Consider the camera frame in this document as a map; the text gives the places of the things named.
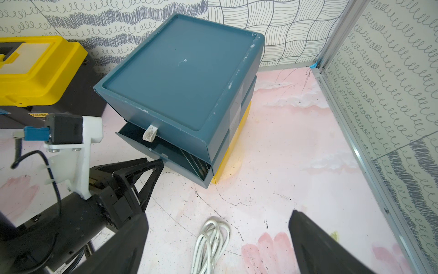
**white cable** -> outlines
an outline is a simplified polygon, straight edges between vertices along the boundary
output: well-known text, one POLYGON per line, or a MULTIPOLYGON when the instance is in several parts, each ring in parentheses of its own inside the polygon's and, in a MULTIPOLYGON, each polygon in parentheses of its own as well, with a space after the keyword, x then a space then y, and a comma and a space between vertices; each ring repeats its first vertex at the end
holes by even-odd
POLYGON ((206 221, 194 247, 190 274, 211 274, 229 241, 230 228, 226 224, 218 223, 213 219, 206 221), (226 230, 225 241, 220 228, 226 230))

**pink floor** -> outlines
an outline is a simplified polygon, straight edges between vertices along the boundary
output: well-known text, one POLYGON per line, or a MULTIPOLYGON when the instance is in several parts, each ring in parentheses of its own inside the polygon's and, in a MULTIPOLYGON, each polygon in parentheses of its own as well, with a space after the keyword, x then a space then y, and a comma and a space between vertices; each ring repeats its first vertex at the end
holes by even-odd
MULTIPOLYGON (((114 134, 124 121, 110 107, 103 121, 91 166, 142 157, 114 134)), ((0 140, 0 153, 0 210, 20 224, 55 202, 53 190, 37 171, 39 159, 9 168, 12 139, 0 140)), ((247 123, 218 185, 204 189, 163 171, 146 210, 139 273, 189 273, 197 235, 212 216, 231 227, 215 273, 299 273, 287 227, 293 209, 376 273, 411 273, 309 68, 258 73, 247 123)), ((104 230, 95 244, 110 236, 104 230)))

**blue connector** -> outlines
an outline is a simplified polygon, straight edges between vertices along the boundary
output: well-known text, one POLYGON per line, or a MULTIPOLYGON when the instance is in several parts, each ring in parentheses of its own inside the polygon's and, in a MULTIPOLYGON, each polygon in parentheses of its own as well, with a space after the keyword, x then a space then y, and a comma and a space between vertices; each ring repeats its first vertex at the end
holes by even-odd
POLYGON ((50 129, 49 128, 34 128, 34 127, 25 127, 25 141, 48 141, 50 138, 50 129))
POLYGON ((309 66, 309 68, 316 68, 316 66, 318 66, 318 62, 316 62, 315 64, 309 66))

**patterned wallpaper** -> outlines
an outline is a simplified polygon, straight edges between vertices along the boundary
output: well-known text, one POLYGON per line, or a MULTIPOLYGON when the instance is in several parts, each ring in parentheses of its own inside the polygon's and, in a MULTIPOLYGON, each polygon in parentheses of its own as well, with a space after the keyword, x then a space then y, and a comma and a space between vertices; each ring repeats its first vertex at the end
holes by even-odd
POLYGON ((261 66, 316 61, 349 0, 0 0, 0 37, 60 34, 107 73, 173 12, 265 35, 261 66))
POLYGON ((438 1, 372 0, 325 74, 438 273, 438 1))

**black cable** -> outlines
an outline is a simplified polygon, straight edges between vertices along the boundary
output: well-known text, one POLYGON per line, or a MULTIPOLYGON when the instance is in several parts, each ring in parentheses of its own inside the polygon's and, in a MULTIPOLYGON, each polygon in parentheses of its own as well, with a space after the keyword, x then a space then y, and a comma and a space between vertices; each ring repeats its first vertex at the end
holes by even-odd
POLYGON ((78 266, 79 261, 81 261, 82 257, 84 256, 85 252, 85 246, 79 251, 78 255, 76 256, 76 259, 67 267, 66 270, 62 274, 70 274, 73 272, 73 269, 78 266))
POLYGON ((21 157, 21 144, 23 142, 22 138, 15 138, 15 159, 17 161, 21 157))
MULTIPOLYGON (((33 154, 39 154, 42 157, 42 159, 44 160, 44 163, 46 164, 47 172, 49 173, 50 179, 52 179, 53 189, 55 190, 56 199, 57 199, 57 203, 58 203, 57 215, 58 215, 58 218, 60 218, 61 217, 61 194, 59 193, 58 186, 56 185, 55 178, 53 177, 52 170, 50 169, 49 160, 47 160, 47 157, 44 155, 44 153, 42 153, 39 150, 34 150, 34 151, 31 151, 31 152, 28 152, 25 155, 20 156, 17 159, 15 159, 15 161, 11 165, 11 168, 12 169, 17 168, 18 164, 21 161, 23 161, 24 159, 26 159, 27 157, 29 157, 29 156, 31 156, 33 154)), ((32 272, 40 269, 41 267, 43 267, 47 263, 47 261, 50 259, 50 257, 52 256, 53 248, 55 247, 55 243, 56 243, 57 237, 58 237, 58 233, 56 233, 53 236, 52 245, 50 247, 50 250, 48 251, 47 255, 44 257, 44 259, 41 260, 41 262, 39 262, 37 265, 35 265, 32 268, 24 269, 24 270, 19 270, 17 272, 14 272, 14 274, 29 274, 29 273, 32 273, 32 272)))

